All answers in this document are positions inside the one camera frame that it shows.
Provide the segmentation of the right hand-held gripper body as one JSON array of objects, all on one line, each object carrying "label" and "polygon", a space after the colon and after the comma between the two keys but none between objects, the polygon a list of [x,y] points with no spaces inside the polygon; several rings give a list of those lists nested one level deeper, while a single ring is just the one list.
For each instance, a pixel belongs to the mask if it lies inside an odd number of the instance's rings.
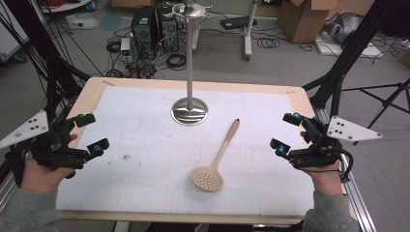
[{"label": "right hand-held gripper body", "polygon": [[303,116],[300,126],[307,133],[305,142],[308,147],[292,150],[287,154],[287,159],[294,168],[322,167],[340,160],[341,155],[346,155],[340,140],[356,142],[382,137],[381,132],[367,129],[338,116],[332,117],[331,120],[329,124],[323,124],[316,118]]}]

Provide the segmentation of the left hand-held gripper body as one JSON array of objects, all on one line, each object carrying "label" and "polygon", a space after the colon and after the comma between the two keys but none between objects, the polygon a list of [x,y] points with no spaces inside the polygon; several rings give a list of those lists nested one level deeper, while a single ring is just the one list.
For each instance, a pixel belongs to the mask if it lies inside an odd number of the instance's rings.
[{"label": "left hand-held gripper body", "polygon": [[49,124],[47,113],[40,110],[16,130],[0,140],[0,149],[24,142],[39,165],[51,168],[81,169],[89,154],[85,150],[69,147],[73,141],[71,131],[76,116]]}]

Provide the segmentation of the beige slotted spoon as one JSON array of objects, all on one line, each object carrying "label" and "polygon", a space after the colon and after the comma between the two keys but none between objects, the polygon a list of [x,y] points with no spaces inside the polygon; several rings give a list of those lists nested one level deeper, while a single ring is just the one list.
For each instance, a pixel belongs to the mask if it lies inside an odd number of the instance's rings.
[{"label": "beige slotted spoon", "polygon": [[191,173],[190,178],[192,182],[199,187],[207,191],[219,190],[223,185],[223,178],[219,172],[219,164],[222,156],[225,153],[231,139],[235,135],[237,129],[240,126],[240,120],[235,119],[224,138],[224,141],[220,147],[220,150],[214,159],[214,161],[208,166],[198,166],[195,167]]}]

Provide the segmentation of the person's left hand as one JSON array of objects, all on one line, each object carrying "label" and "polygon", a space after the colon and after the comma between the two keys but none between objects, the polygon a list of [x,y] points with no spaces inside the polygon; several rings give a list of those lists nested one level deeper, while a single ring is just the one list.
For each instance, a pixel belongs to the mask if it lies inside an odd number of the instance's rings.
[{"label": "person's left hand", "polygon": [[20,187],[39,193],[53,193],[58,189],[60,183],[73,173],[74,170],[67,167],[49,169],[29,157],[25,161]]}]

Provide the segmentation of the white grid mat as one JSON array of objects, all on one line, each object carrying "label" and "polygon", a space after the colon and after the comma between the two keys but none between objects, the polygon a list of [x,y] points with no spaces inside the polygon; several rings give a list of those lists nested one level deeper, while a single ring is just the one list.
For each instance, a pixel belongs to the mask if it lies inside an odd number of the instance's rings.
[{"label": "white grid mat", "polygon": [[[193,127],[176,123],[178,89],[109,86],[77,144],[102,138],[109,148],[60,185],[60,210],[191,215],[301,216],[313,205],[309,176],[271,148],[271,139],[294,149],[304,141],[283,122],[291,111],[285,94],[194,91],[209,107]],[[219,164],[223,185],[207,191],[190,178],[216,158],[233,121],[240,126]]]}]

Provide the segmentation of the small grey power supply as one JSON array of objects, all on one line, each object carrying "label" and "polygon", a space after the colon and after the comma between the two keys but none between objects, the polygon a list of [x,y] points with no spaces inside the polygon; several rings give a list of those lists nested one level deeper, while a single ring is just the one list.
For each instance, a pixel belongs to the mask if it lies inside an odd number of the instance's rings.
[{"label": "small grey power supply", "polygon": [[121,40],[120,47],[121,55],[125,63],[130,63],[132,61],[132,50],[131,50],[131,39],[123,38]]}]

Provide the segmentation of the open cardboard box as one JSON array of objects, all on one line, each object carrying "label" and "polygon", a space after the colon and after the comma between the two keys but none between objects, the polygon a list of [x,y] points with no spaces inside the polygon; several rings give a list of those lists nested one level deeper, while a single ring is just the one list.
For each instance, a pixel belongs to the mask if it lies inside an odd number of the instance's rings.
[{"label": "open cardboard box", "polygon": [[297,44],[312,43],[338,0],[282,0],[278,26],[286,38]]}]

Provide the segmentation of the white flat board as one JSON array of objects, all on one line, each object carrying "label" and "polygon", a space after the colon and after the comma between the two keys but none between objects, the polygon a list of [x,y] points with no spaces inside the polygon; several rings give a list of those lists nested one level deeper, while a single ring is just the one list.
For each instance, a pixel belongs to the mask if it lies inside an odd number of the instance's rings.
[{"label": "white flat board", "polygon": [[[339,56],[343,51],[341,45],[326,33],[321,33],[314,44],[321,55]],[[382,57],[382,52],[373,43],[369,43],[361,54],[361,58],[381,59]]]}]

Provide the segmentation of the large black computer tower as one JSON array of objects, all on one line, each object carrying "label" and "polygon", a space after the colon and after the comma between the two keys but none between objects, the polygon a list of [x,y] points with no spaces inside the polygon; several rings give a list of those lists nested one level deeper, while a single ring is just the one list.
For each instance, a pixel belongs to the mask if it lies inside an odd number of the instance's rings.
[{"label": "large black computer tower", "polygon": [[159,40],[155,7],[138,6],[131,29],[138,55],[143,59],[154,59],[155,46]]}]

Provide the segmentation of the flat black device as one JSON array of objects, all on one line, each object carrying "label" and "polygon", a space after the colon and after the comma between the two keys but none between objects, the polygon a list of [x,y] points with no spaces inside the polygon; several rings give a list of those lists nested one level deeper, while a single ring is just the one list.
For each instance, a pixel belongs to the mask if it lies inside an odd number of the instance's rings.
[{"label": "flat black device", "polygon": [[249,26],[249,17],[248,16],[238,16],[238,17],[222,19],[220,21],[220,25],[225,30],[247,28]]}]

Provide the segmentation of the white cabinet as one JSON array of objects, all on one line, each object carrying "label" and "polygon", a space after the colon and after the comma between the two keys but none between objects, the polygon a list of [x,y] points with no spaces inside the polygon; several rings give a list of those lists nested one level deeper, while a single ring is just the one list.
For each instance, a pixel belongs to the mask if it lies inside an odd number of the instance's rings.
[{"label": "white cabinet", "polygon": [[5,27],[3,22],[5,22],[12,29],[15,29],[17,35],[21,39],[25,42],[28,41],[27,35],[20,27],[7,5],[3,0],[0,0],[0,63],[7,62],[20,49],[20,44]]}]

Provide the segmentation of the white round table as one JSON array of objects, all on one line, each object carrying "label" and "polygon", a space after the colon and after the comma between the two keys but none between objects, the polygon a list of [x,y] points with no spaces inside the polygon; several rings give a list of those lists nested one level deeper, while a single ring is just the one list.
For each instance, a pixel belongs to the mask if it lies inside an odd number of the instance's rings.
[{"label": "white round table", "polygon": [[64,3],[61,6],[57,6],[57,7],[41,6],[41,10],[44,13],[48,13],[48,12],[60,13],[60,12],[65,12],[65,11],[77,9],[80,7],[84,7],[86,4],[88,4],[91,1],[92,0],[79,0],[76,3],[70,3],[68,0],[64,0]]}]

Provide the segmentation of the metal utensil stand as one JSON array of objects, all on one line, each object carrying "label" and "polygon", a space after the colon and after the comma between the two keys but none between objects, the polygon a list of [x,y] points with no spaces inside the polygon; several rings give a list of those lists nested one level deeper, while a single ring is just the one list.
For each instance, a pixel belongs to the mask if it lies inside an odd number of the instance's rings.
[{"label": "metal utensil stand", "polygon": [[194,0],[183,0],[172,7],[170,15],[181,17],[186,22],[186,70],[187,96],[179,99],[171,107],[172,119],[183,126],[196,126],[208,117],[207,104],[193,96],[193,22],[206,16],[206,8]]}]

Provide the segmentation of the aluminium rail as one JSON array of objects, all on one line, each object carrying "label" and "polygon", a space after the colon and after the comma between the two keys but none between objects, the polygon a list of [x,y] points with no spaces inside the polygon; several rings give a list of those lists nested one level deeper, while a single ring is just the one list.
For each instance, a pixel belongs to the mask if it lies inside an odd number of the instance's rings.
[{"label": "aluminium rail", "polygon": [[[324,124],[329,124],[334,116],[329,116],[326,109],[320,109],[317,106],[313,107],[315,116]],[[343,154],[343,165],[347,166],[350,163],[350,159]],[[354,212],[354,216],[357,217],[361,232],[377,232],[366,203],[359,190],[359,186],[356,182],[355,176],[351,171],[348,174],[349,182],[343,184],[344,189],[347,191],[350,197],[350,203]]]}]

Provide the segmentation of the black frame posts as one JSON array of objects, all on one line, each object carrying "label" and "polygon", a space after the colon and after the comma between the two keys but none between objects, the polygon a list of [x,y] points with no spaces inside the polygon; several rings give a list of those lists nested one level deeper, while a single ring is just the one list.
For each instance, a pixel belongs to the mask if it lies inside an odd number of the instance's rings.
[{"label": "black frame posts", "polygon": [[353,33],[353,36],[347,42],[347,45],[337,57],[330,70],[323,76],[303,86],[305,91],[317,88],[316,93],[309,98],[309,102],[314,110],[324,111],[326,103],[331,101],[329,115],[338,115],[341,87],[344,78],[376,35],[376,32],[389,19],[392,19],[401,12],[410,13],[410,7],[408,9],[401,9],[406,2],[410,3],[410,0],[374,1],[358,29]]}]

